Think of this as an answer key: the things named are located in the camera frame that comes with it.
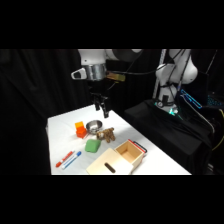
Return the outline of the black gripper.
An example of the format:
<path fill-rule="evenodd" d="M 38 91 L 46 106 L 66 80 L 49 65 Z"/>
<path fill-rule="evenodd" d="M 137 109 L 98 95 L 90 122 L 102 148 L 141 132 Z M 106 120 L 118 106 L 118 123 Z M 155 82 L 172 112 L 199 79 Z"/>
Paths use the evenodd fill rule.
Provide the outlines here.
<path fill-rule="evenodd" d="M 95 109 L 96 109 L 96 111 L 99 111 L 100 110 L 100 101 L 99 101 L 98 97 L 106 96 L 106 92 L 108 89 L 107 81 L 106 80 L 89 81 L 88 88 L 89 88 L 91 99 L 94 100 Z M 109 117 L 108 100 L 104 99 L 103 102 L 101 103 L 101 105 L 102 105 L 104 118 L 108 118 Z"/>

